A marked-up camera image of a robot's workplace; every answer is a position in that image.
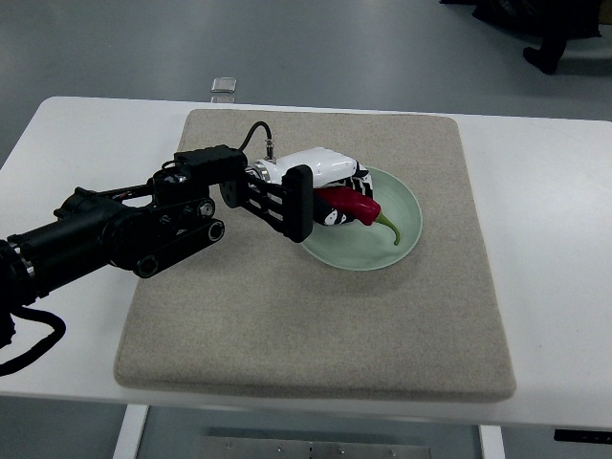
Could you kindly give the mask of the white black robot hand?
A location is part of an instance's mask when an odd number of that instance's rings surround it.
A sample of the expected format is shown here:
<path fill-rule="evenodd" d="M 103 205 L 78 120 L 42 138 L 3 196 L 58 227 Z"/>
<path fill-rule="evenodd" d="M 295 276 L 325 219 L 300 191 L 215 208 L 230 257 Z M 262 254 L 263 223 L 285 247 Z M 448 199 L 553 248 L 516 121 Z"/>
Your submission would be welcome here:
<path fill-rule="evenodd" d="M 274 161 L 260 159 L 254 162 L 253 167 L 260 179 L 280 185 L 286 172 L 298 165 L 310 167 L 314 189 L 346 186 L 364 196 L 373 197 L 373 182 L 369 170 L 357 160 L 328 148 L 316 147 Z"/>

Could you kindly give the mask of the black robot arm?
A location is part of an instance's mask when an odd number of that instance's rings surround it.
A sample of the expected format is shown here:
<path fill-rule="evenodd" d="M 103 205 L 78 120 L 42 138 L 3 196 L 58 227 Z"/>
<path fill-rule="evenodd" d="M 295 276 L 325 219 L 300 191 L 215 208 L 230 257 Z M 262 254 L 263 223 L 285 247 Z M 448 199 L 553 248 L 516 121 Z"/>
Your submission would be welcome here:
<path fill-rule="evenodd" d="M 219 241 L 211 186 L 300 243 L 313 229 L 313 172 L 292 166 L 280 184 L 248 171 L 242 148 L 178 152 L 144 185 L 96 192 L 78 187 L 41 228 L 1 243 L 1 308 L 13 312 L 106 265 L 148 278 Z"/>

